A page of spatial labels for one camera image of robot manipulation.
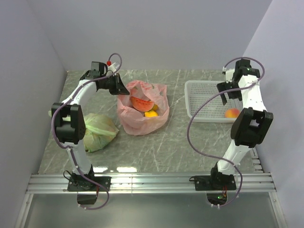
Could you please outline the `fake watermelon slice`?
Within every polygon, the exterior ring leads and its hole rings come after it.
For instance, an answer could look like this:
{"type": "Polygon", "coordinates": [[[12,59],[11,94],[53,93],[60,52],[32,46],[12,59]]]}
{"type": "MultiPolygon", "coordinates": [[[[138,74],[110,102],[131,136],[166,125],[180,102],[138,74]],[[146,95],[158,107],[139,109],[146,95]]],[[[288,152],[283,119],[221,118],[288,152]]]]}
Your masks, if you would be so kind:
{"type": "Polygon", "coordinates": [[[134,96],[130,97],[130,101],[132,103],[133,108],[140,112],[148,112],[154,106],[154,102],[142,100],[134,96]]]}

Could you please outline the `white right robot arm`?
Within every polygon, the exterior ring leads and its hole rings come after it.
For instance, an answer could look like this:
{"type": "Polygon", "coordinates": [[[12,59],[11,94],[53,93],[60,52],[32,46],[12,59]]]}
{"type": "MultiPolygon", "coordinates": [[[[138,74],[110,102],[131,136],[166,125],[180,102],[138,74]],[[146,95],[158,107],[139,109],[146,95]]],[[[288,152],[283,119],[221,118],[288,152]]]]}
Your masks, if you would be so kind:
{"type": "Polygon", "coordinates": [[[217,84],[224,105],[228,99],[237,99],[243,109],[232,125],[228,149],[211,169],[209,184],[215,190],[236,189],[237,165],[247,152],[263,142],[274,118],[261,96],[259,81],[265,73],[253,68],[251,61],[250,57],[236,58],[234,69],[223,68],[226,81],[217,84]]]}

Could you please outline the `yellow fake bell pepper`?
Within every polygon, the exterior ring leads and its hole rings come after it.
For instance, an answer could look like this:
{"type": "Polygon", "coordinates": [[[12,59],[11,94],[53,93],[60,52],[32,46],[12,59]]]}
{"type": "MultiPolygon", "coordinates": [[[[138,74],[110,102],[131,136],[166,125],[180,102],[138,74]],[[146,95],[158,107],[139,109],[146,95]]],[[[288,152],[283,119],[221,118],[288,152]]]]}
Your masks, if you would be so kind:
{"type": "Polygon", "coordinates": [[[154,104],[153,108],[152,108],[153,111],[156,111],[158,110],[158,106],[156,104],[154,104]]]}

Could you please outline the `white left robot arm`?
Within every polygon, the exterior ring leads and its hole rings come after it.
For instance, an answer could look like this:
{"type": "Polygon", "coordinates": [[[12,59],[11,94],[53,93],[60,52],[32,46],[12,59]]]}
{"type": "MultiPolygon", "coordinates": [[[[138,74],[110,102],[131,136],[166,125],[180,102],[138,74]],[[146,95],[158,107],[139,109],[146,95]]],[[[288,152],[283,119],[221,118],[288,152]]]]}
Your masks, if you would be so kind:
{"type": "Polygon", "coordinates": [[[86,125],[82,107],[100,89],[108,90],[112,95],[129,94],[118,73],[120,67],[121,63],[117,62],[93,61],[90,70],[80,77],[72,94],[61,103],[53,103],[51,107],[52,134],[59,147],[68,153],[73,167],[69,182],[77,190],[90,191],[102,187],[86,156],[83,140],[86,125]]]}

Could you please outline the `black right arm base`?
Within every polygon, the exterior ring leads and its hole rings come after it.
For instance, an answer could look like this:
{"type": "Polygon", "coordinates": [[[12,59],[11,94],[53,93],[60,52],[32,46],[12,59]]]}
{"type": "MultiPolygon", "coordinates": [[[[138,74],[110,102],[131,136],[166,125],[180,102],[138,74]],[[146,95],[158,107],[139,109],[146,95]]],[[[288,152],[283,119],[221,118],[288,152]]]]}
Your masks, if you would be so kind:
{"type": "Polygon", "coordinates": [[[211,177],[211,176],[193,176],[189,181],[194,182],[196,191],[210,190],[236,190],[236,182],[233,175],[211,177]]]}

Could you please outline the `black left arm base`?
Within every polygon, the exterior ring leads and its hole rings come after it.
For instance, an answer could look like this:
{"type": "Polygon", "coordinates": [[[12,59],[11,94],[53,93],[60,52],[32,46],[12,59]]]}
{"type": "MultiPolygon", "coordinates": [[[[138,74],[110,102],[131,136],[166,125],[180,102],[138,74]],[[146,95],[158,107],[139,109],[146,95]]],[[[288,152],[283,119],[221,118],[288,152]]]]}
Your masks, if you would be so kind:
{"type": "MultiPolygon", "coordinates": [[[[107,188],[107,190],[110,190],[111,177],[99,176],[99,177],[95,177],[94,181],[107,188]]],[[[85,179],[73,180],[72,178],[70,178],[67,187],[67,191],[69,192],[83,192],[83,191],[96,191],[96,190],[97,190],[97,186],[85,179]]]]}

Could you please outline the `pink plastic bag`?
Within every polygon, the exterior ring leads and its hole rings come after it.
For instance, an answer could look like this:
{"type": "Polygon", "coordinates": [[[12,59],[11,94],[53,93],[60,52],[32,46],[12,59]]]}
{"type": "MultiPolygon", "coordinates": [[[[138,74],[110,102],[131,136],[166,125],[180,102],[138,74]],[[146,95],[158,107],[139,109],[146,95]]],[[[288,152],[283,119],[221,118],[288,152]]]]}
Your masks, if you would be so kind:
{"type": "Polygon", "coordinates": [[[127,84],[129,95],[117,98],[117,115],[129,135],[146,135],[161,128],[169,117],[167,86],[134,80],[127,84]]]}

